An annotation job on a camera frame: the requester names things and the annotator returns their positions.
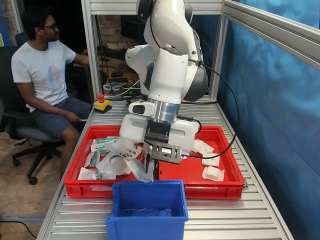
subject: chair wheel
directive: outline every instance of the chair wheel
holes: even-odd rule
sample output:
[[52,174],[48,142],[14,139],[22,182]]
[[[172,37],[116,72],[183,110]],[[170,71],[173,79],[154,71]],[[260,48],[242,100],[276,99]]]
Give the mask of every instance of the chair wheel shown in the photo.
[[53,155],[51,153],[46,154],[46,159],[51,160],[53,158]]
[[18,159],[13,159],[13,166],[18,167],[19,165],[21,165],[21,162]]
[[29,179],[29,184],[31,185],[36,185],[38,182],[38,178],[36,178],[35,176],[32,176],[30,179]]

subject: man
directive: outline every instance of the man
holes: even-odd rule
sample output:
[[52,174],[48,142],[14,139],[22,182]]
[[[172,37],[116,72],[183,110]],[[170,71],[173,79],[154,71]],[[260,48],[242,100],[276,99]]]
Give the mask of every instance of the man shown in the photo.
[[47,9],[29,7],[22,14],[22,23],[29,41],[12,57],[13,80],[39,128],[65,141],[60,165],[62,178],[80,137],[73,125],[82,124],[91,111],[90,104],[68,97],[65,68],[72,62],[89,67],[89,58],[58,40],[59,30]]

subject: metal table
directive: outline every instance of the metal table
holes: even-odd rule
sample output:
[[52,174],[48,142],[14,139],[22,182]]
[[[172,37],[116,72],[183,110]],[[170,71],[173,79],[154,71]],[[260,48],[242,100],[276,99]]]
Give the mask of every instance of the metal table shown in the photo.
[[[205,96],[200,101],[209,100]],[[91,112],[85,130],[94,125],[120,125],[127,113],[126,102],[114,101],[112,110],[106,114]],[[222,127],[226,138],[231,141],[234,131],[218,104],[182,104],[180,113],[197,118],[203,125]],[[293,240],[238,138],[232,145],[232,152],[248,188],[243,190],[240,200],[187,200],[189,221],[185,223],[183,239]],[[111,209],[110,198],[69,198],[61,181],[37,240],[106,240],[105,218],[111,214]]]

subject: blue box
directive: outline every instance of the blue box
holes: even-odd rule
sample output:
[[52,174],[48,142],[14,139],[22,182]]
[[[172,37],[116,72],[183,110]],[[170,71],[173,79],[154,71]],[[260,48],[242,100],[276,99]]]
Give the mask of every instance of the blue box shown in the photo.
[[182,180],[112,185],[108,240],[183,240],[188,210]]

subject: man's arm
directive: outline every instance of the man's arm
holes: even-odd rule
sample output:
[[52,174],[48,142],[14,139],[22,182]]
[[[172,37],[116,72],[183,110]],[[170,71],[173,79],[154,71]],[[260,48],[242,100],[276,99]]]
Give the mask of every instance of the man's arm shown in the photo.
[[71,123],[82,123],[81,119],[73,112],[52,106],[42,99],[37,98],[35,96],[34,86],[31,82],[17,82],[16,85],[25,102],[31,107],[34,107],[35,109],[41,110],[43,112],[61,115]]
[[[85,67],[90,67],[90,63],[89,63],[89,57],[86,55],[80,55],[78,53],[75,54],[75,58],[73,60],[74,63],[85,66]],[[112,68],[112,69],[118,69],[118,68],[126,68],[127,65],[123,64],[123,63],[111,63],[108,62],[106,63],[105,61],[101,61],[100,59],[98,60],[98,65],[100,68],[102,68],[102,66],[108,67],[108,68]]]

